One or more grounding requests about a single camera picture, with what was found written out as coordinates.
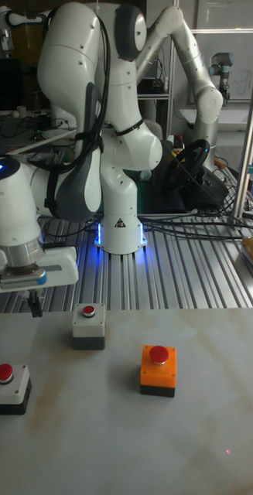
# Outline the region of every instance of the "table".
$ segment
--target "table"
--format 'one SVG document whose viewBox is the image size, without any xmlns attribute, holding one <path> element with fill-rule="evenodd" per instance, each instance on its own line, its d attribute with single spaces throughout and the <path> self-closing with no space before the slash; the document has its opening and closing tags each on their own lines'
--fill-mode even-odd
<svg viewBox="0 0 253 495">
<path fill-rule="evenodd" d="M 253 309 L 108 312 L 104 351 L 71 321 L 0 315 L 0 363 L 32 379 L 0 416 L 0 495 L 253 495 Z M 177 348 L 175 398 L 138 392 L 144 344 Z"/>
</svg>

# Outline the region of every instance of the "metal pole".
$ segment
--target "metal pole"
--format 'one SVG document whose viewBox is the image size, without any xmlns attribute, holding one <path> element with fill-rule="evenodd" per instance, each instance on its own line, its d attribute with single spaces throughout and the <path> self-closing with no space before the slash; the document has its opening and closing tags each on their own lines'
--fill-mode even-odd
<svg viewBox="0 0 253 495">
<path fill-rule="evenodd" d="M 249 183 L 248 167 L 253 163 L 253 91 L 248 114 L 246 134 L 242 149 L 241 164 L 238 177 L 238 185 L 234 198 L 233 217 L 240 218 L 243 214 L 244 204 Z"/>
</svg>

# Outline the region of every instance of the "steering wheel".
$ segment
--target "steering wheel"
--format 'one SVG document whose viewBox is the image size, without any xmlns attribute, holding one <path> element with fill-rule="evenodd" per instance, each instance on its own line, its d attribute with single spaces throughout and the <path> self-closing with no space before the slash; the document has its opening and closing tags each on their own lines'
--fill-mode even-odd
<svg viewBox="0 0 253 495">
<path fill-rule="evenodd" d="M 209 150 L 209 143 L 205 139 L 197 139 L 183 149 L 167 167 L 163 176 L 163 190 L 179 189 L 187 185 L 192 180 L 190 176 L 195 177 L 199 172 Z"/>
</svg>

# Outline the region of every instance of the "warning label sticker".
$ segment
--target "warning label sticker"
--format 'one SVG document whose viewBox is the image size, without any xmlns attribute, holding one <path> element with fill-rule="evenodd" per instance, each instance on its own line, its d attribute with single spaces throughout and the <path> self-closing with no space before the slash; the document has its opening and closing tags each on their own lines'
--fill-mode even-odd
<svg viewBox="0 0 253 495">
<path fill-rule="evenodd" d="M 126 225 L 124 221 L 120 218 L 118 222 L 115 224 L 115 227 L 122 228 L 122 227 L 126 227 Z"/>
</svg>

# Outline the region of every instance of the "red button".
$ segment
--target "red button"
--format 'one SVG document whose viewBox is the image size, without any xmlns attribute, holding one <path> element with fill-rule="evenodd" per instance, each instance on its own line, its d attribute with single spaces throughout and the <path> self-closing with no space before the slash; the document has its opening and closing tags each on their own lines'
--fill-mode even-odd
<svg viewBox="0 0 253 495">
<path fill-rule="evenodd" d="M 83 315 L 86 318 L 91 318 L 95 315 L 95 308 L 93 306 L 86 306 L 83 311 Z"/>
<path fill-rule="evenodd" d="M 155 364 L 164 364 L 169 359 L 169 351 L 162 346 L 154 346 L 149 351 L 150 359 Z"/>
<path fill-rule="evenodd" d="M 10 364 L 0 364 L 0 383 L 7 384 L 13 377 L 13 368 Z"/>
</svg>

